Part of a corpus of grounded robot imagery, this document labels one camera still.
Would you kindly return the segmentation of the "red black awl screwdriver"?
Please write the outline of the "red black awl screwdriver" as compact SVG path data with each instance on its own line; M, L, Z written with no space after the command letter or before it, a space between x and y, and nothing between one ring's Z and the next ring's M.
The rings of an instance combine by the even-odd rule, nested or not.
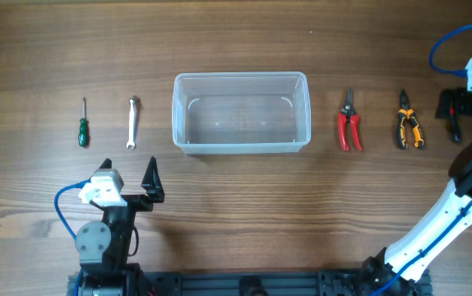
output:
M456 106L453 102L451 102L450 109L449 109L449 126L450 126L450 133L451 133L452 141L454 143L460 143L461 132L460 132L460 127L457 120Z

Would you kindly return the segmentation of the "orange black needle-nose pliers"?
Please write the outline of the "orange black needle-nose pliers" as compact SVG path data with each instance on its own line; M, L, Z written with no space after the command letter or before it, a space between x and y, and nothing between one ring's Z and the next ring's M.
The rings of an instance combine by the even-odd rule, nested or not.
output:
M408 147L406 125L409 124L414 135L414 147L423 149L425 139L416 112L410 106L410 99L405 90L400 92L400 108L397 112L396 142L400 149Z

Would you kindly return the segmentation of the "red handled cutters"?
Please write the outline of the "red handled cutters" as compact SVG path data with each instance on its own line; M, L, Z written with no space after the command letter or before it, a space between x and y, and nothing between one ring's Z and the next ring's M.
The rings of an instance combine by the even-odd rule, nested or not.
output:
M344 104L338 114L338 136L340 147L343 151L349 151L349 144L347 142L346 128L350 126L351 135L354 140L354 145L357 150L363 151L363 146L359 134L360 116L356 113L353 105L354 90L348 89Z

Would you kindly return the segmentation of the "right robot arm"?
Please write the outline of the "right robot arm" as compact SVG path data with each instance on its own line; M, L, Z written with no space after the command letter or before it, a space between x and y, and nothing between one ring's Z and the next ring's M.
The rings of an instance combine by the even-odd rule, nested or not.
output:
M454 142L461 139L459 115L472 117L472 58L463 71L466 85L441 93L436 116L447 122ZM472 225L472 142L449 168L449 182L436 204L400 240L363 264L357 295L423 295L419 281L428 265Z

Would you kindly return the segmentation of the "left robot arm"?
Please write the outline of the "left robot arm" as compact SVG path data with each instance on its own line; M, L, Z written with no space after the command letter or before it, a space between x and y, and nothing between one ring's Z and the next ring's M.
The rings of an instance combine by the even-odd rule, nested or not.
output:
M139 248L135 218L164 201L156 159L150 158L141 181L143 194L121 193L124 182L106 159L89 180L76 187L81 201L102 211L102 218L81 226L75 235L80 271L67 284L67 294L156 295L156 287L137 263L130 263Z

